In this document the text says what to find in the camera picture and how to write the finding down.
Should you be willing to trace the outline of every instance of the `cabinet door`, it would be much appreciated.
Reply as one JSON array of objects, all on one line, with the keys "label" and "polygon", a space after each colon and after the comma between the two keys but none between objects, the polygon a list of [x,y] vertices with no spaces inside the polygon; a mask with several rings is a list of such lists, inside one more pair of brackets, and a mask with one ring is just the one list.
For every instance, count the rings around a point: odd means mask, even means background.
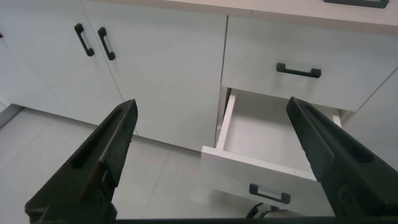
[{"label": "cabinet door", "polygon": [[0,39],[0,92],[11,103],[68,116],[68,111],[37,72],[9,51],[6,34]]},{"label": "cabinet door", "polygon": [[100,124],[122,102],[80,1],[2,0],[0,21],[10,51],[33,66],[71,118]]},{"label": "cabinet door", "polygon": [[398,68],[360,109],[348,115],[343,129],[398,170]]},{"label": "cabinet door", "polygon": [[94,30],[106,29],[123,99],[137,100],[138,134],[198,151],[214,146],[226,17],[82,3]]}]

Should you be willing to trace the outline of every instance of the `black handle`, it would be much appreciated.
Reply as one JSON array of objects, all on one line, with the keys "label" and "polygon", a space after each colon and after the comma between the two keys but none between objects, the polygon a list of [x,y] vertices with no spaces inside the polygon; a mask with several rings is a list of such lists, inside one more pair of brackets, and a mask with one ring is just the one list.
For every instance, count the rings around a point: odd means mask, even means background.
[{"label": "black handle", "polygon": [[378,0],[378,1],[370,1],[370,0],[323,0],[327,3],[336,3],[336,4],[345,4],[350,6],[364,6],[364,7],[375,7],[384,9],[389,0]]},{"label": "black handle", "polygon": [[98,35],[99,35],[99,38],[101,39],[102,45],[104,46],[106,55],[108,56],[108,59],[109,59],[109,60],[115,59],[116,56],[114,55],[114,52],[109,52],[108,46],[106,45],[106,42],[105,42],[105,39],[104,39],[104,37],[106,36],[106,29],[105,29],[105,27],[99,28],[99,30],[98,30]]},{"label": "black handle", "polygon": [[290,203],[290,194],[282,193],[282,195],[280,196],[280,199],[274,198],[274,197],[271,197],[268,195],[263,195],[263,194],[259,193],[259,186],[257,184],[250,184],[249,193],[253,194],[253,195],[260,196],[260,197],[268,198],[268,199],[271,199],[271,200],[274,200],[274,201],[280,202],[280,203],[285,203],[285,204]]},{"label": "black handle", "polygon": [[313,68],[311,69],[311,72],[302,72],[297,70],[286,69],[286,64],[284,63],[277,63],[276,70],[277,72],[289,73],[293,75],[301,75],[311,78],[319,78],[322,75],[322,71],[320,69]]},{"label": "black handle", "polygon": [[85,43],[85,40],[83,40],[83,37],[81,36],[81,33],[84,31],[83,25],[82,24],[76,24],[75,25],[75,31],[77,36],[79,37],[79,40],[83,46],[83,48],[85,49],[85,52],[87,54],[87,56],[91,57],[94,55],[94,50],[92,48],[87,48],[87,45]]}]

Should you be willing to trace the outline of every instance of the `closed drawer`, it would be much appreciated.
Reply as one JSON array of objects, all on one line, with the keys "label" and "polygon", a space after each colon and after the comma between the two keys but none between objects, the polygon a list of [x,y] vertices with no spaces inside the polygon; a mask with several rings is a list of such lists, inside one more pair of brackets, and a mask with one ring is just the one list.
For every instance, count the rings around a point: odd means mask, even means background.
[{"label": "closed drawer", "polygon": [[222,85],[356,111],[397,66],[396,36],[230,17]]},{"label": "closed drawer", "polygon": [[[216,148],[202,148],[203,175],[214,189],[304,215],[333,215],[287,116],[287,102],[232,90]],[[316,107],[340,125],[336,109]],[[250,185],[275,199],[251,194]],[[290,201],[279,202],[282,194]]]}]

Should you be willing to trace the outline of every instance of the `baseboard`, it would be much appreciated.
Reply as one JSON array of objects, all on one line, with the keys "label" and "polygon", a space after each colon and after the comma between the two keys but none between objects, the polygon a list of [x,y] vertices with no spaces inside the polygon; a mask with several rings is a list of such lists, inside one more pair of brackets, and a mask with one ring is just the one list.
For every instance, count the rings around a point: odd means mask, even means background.
[{"label": "baseboard", "polygon": [[22,106],[18,105],[9,105],[6,109],[0,112],[0,128],[3,127],[11,118],[13,118],[20,110],[22,110]]}]

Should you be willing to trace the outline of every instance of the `drawer front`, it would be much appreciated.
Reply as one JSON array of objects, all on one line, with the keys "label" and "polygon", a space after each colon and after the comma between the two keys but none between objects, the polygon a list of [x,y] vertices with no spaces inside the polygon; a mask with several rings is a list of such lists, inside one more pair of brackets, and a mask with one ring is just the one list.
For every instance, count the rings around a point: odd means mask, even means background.
[{"label": "drawer front", "polygon": [[397,66],[396,36],[230,17],[222,85],[356,111]]},{"label": "drawer front", "polygon": [[[320,183],[305,172],[210,147],[203,147],[201,165],[205,179],[214,189],[304,215],[334,215]],[[282,193],[289,194],[290,203],[250,194],[250,184],[258,185],[259,193],[270,197],[281,199]]]}]

